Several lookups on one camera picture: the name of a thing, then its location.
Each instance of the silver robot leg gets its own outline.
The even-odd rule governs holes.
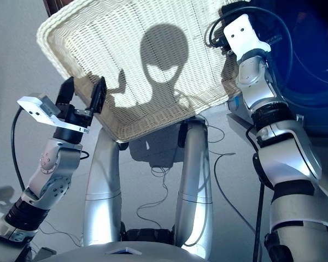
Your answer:
[[[119,145],[99,131],[85,198],[84,246],[120,241]]]
[[[175,245],[207,259],[212,247],[213,202],[207,127],[189,120],[177,200]]]

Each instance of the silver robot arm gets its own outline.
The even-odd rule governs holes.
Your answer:
[[[328,196],[321,164],[295,121],[267,62],[271,48],[259,41],[246,14],[224,29],[237,55],[236,84],[257,130],[254,166],[274,190],[265,246],[272,261],[328,261]]]
[[[51,208],[65,195],[80,162],[81,138],[88,133],[94,113],[100,113],[106,95],[104,78],[95,85],[90,107],[69,104],[73,78],[60,89],[56,105],[44,95],[32,94],[18,103],[38,122],[57,126],[46,143],[37,171],[9,212],[0,219],[0,261],[15,261],[38,231]]]

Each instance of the cable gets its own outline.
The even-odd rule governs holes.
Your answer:
[[[258,152],[258,148],[254,141],[249,136],[250,131],[254,128],[254,125],[250,126],[245,133],[245,136],[253,146],[255,152]],[[260,245],[260,228],[261,228],[261,218],[262,218],[262,206],[263,206],[263,194],[265,191],[265,185],[260,181],[260,192],[259,192],[259,203],[257,205],[257,215],[256,215],[256,227],[255,227],[255,238],[254,238],[254,250],[253,250],[253,262],[257,261],[258,247]]]
[[[218,164],[218,161],[220,160],[221,157],[223,156],[232,156],[235,155],[236,153],[225,153],[225,154],[221,154],[214,163],[214,177],[215,177],[215,181],[216,184],[218,185],[219,191],[221,193],[221,195],[224,197],[224,199],[226,200],[226,202],[233,208],[233,210],[239,215],[239,217],[243,220],[243,222],[248,226],[248,228],[255,234],[255,229],[254,227],[246,220],[246,218],[244,218],[244,216],[240,213],[240,211],[234,206],[234,204],[232,202],[230,202],[230,200],[227,198],[227,196],[225,195],[224,191],[221,188],[221,185],[219,183],[218,180],[218,176],[216,175],[216,165]]]
[[[215,127],[215,126],[210,126],[210,125],[207,125],[207,127],[211,127],[211,128],[215,128],[217,130],[219,130],[221,133],[222,133],[222,138],[216,140],[216,141],[208,141],[208,143],[217,143],[217,142],[220,142],[220,141],[223,141],[223,139],[225,138],[225,132],[221,129],[221,128],[218,128],[218,127]]]
[[[257,262],[258,246],[260,245],[260,229],[261,229],[261,217],[263,206],[263,193],[265,191],[265,185],[260,182],[259,203],[257,205],[255,238],[254,238],[254,250],[253,250],[253,262]]]
[[[34,243],[34,241],[31,241],[31,249],[32,249],[33,252],[35,252],[35,255],[36,255],[38,252],[32,247],[32,244],[34,244],[37,247],[38,251],[40,250],[40,248],[36,243]]]
[[[72,241],[73,241],[73,243],[77,246],[77,247],[81,247],[81,245],[79,245],[79,244],[77,244],[76,242],[75,242],[75,240],[74,240],[74,238],[72,238],[72,236],[74,236],[74,237],[76,237],[75,235],[73,235],[73,234],[70,234],[70,233],[67,233],[67,232],[63,232],[63,231],[59,231],[59,230],[57,230],[53,225],[51,225],[51,223],[49,223],[49,222],[47,222],[54,230],[56,230],[55,232],[51,232],[51,233],[47,233],[47,232],[45,232],[41,227],[39,227],[39,229],[40,229],[40,231],[43,233],[43,234],[45,234],[45,235],[53,235],[53,234],[64,234],[64,235],[67,235]]]
[[[255,152],[257,152],[259,149],[257,148],[256,144],[254,143],[254,141],[251,139],[251,137],[249,136],[250,131],[254,128],[254,125],[250,126],[246,133],[245,136],[247,137],[247,139],[249,140],[249,142],[251,143],[251,145],[253,146]]]
[[[81,152],[84,153],[84,154],[86,154],[86,156],[85,156],[85,157],[80,157],[80,160],[86,159],[86,158],[88,158],[88,157],[90,156],[90,154],[87,153],[87,152],[84,151],[84,150],[82,150]]]
[[[23,179],[22,179],[22,176],[21,176],[21,172],[20,172],[20,170],[18,168],[18,165],[17,165],[16,149],[15,149],[15,128],[16,128],[17,119],[20,116],[20,114],[22,112],[22,109],[23,109],[22,107],[18,108],[17,113],[16,113],[16,115],[13,118],[13,121],[12,121],[12,127],[11,127],[11,152],[12,152],[13,165],[15,167],[17,178],[18,178],[18,181],[20,182],[20,186],[21,186],[21,189],[22,189],[22,192],[23,192],[26,187],[24,186],[24,182],[23,182]]]
[[[218,161],[220,160],[220,158],[223,157],[223,156],[232,156],[232,155],[235,155],[235,154],[236,153],[225,153],[225,154],[221,154],[215,160],[215,163],[214,163],[214,177],[215,177],[215,181],[216,181],[216,184],[218,185],[218,188],[219,188],[219,191],[220,191],[222,197],[226,200],[226,202],[229,204],[229,206],[231,206],[233,208],[233,210],[238,214],[238,216],[243,220],[243,222],[248,226],[248,228],[254,233],[254,235],[256,235],[257,231],[254,229],[254,227],[247,221],[247,219],[240,213],[240,211],[234,206],[234,204],[227,198],[227,196],[225,195],[224,191],[221,188],[221,185],[220,185],[219,180],[218,180],[218,176],[216,175],[216,165],[217,165]],[[261,243],[258,242],[257,243],[257,246],[260,249],[259,259],[261,261],[261,259],[262,259],[262,246],[261,246]]]
[[[63,231],[59,231],[58,229],[56,229],[49,221],[47,221],[47,220],[44,220],[43,222],[46,222],[46,223],[48,223],[55,231],[57,231],[57,232],[61,232],[61,233],[66,233],[66,234],[68,234],[68,235],[71,235],[71,236],[74,236],[77,240],[78,240],[78,242],[80,242],[80,238],[78,238],[76,235],[74,235],[74,234],[72,234],[72,233],[67,233],[67,232],[63,232]]]
[[[166,192],[165,192],[165,196],[164,196],[164,198],[163,198],[162,200],[159,200],[159,201],[157,201],[157,202],[152,202],[152,203],[146,203],[146,204],[143,204],[143,205],[139,206],[139,207],[136,209],[136,215],[137,215],[139,218],[141,218],[141,219],[143,219],[143,220],[146,220],[146,221],[150,221],[150,222],[155,223],[156,225],[158,225],[158,227],[159,227],[160,229],[162,228],[162,226],[161,226],[157,221],[154,221],[154,220],[152,220],[152,219],[148,219],[148,218],[145,218],[145,217],[139,215],[138,211],[141,210],[141,209],[149,209],[149,208],[152,208],[152,207],[158,206],[158,205],[160,205],[161,203],[163,203],[163,202],[167,199],[167,197],[168,197],[168,193],[169,193],[169,190],[168,190],[168,187],[167,187],[166,184],[165,184],[165,178],[166,178],[166,175],[168,174],[169,170],[170,170],[170,168],[165,169],[165,168],[163,168],[162,166],[154,166],[154,167],[151,168],[151,174],[152,174],[153,176],[158,177],[158,178],[163,178],[162,187],[163,187],[163,188],[165,189],[165,191],[166,191]]]
[[[288,83],[289,79],[290,79],[290,73],[291,73],[291,68],[292,68],[292,65],[293,65],[293,43],[292,43],[292,40],[291,40],[291,35],[290,35],[290,32],[286,26],[286,24],[284,23],[284,21],[282,20],[282,18],[280,18],[278,15],[276,15],[275,13],[267,10],[267,9],[264,9],[264,8],[260,8],[260,7],[240,7],[240,8],[236,8],[232,11],[229,11],[225,14],[223,14],[219,19],[217,19],[215,21],[215,23],[213,24],[212,26],[212,29],[210,30],[210,33],[209,33],[209,43],[212,47],[218,47],[217,45],[215,45],[213,43],[213,40],[212,40],[212,36],[213,36],[213,32],[214,32],[214,29],[215,27],[218,25],[219,22],[221,22],[222,20],[224,20],[226,17],[230,16],[230,15],[233,15],[239,11],[244,11],[244,10],[256,10],[256,11],[261,11],[261,12],[264,12],[268,15],[271,15],[273,16],[275,19],[277,19],[280,24],[283,26],[284,30],[285,30],[285,33],[287,35],[287,38],[288,38],[288,44],[289,44],[289,61],[288,61],[288,69],[287,69],[287,72],[285,74],[285,78],[284,78],[284,81],[282,83],[283,87],[286,86],[286,84]]]
[[[318,76],[316,76],[314,73],[312,73],[312,72],[310,71],[310,69],[308,69],[308,68],[306,67],[306,65],[304,65],[304,64],[301,62],[301,60],[300,60],[300,58],[297,56],[295,50],[294,50],[293,52],[294,52],[294,56],[295,56],[295,58],[298,60],[299,64],[304,68],[304,70],[305,70],[309,75],[311,75],[312,77],[316,78],[317,80],[319,80],[319,81],[321,81],[321,82],[323,82],[323,83],[325,83],[325,84],[328,84],[328,81],[323,80],[323,79],[319,78]]]

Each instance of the black band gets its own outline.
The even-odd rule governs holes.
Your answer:
[[[255,56],[261,56],[262,58],[267,58],[267,52],[265,52],[265,50],[263,49],[252,49],[248,52],[246,52],[241,60],[238,61],[238,64],[241,64],[242,62],[244,62],[245,60],[247,59],[250,59],[252,57],[255,57]]]
[[[15,228],[33,231],[39,227],[48,213],[49,210],[32,206],[20,198],[5,216],[5,220]]]
[[[271,202],[285,195],[313,195],[315,188],[309,180],[292,180],[278,183],[274,186],[274,195]]]
[[[255,128],[257,131],[259,131],[265,126],[279,121],[294,120],[291,111],[284,103],[264,105],[261,108],[257,109],[251,117],[254,121]]]

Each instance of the gray floor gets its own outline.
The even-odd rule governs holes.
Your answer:
[[[62,78],[55,68],[43,56],[36,44],[35,33],[46,19],[46,11],[41,1],[0,1],[0,189],[9,187],[10,194],[0,193],[0,208],[6,210],[20,195],[10,152],[10,126],[16,101],[32,92],[45,92],[51,100],[56,99]],[[84,105],[78,98],[73,100],[77,108]],[[254,171],[251,157],[252,147],[229,126],[228,113],[224,105],[204,112],[209,124],[221,128],[225,138],[221,142],[210,143],[214,152],[235,152],[235,156],[222,157],[217,165],[218,178],[226,195],[252,224],[256,221],[256,208],[259,193],[259,181]],[[84,149],[93,153],[100,124],[94,120],[90,134],[85,135]],[[37,123],[28,114],[22,114],[16,127],[16,150],[19,166],[28,183],[35,172],[46,139],[52,135],[53,127]],[[120,153],[120,174],[122,186],[122,218],[127,228],[154,227],[155,224],[139,219],[136,208],[149,201],[160,200],[165,191],[161,180],[150,173],[150,164],[170,165],[176,151],[174,135],[177,127],[169,127],[156,136],[162,143],[153,143],[147,137],[133,141],[130,149]],[[208,129],[209,141],[218,140],[221,133],[214,128]],[[179,187],[182,162],[180,150],[176,151],[173,166],[167,174],[168,198],[160,206],[143,211],[142,214],[158,221],[164,228],[174,223],[175,203]],[[210,168],[217,155],[210,154]],[[81,235],[84,198],[91,158],[80,163],[73,175],[72,186],[68,194],[51,210],[47,221],[58,230]],[[220,195],[216,183],[212,182],[214,199],[214,246],[211,261],[251,261],[253,251],[253,233],[236,215]],[[271,192],[266,190],[261,236],[268,231],[268,213]],[[42,224],[47,233],[54,230]],[[49,247],[58,253],[76,248],[64,234],[44,235],[41,232],[34,238],[38,247]],[[269,261],[265,249],[263,261]]]

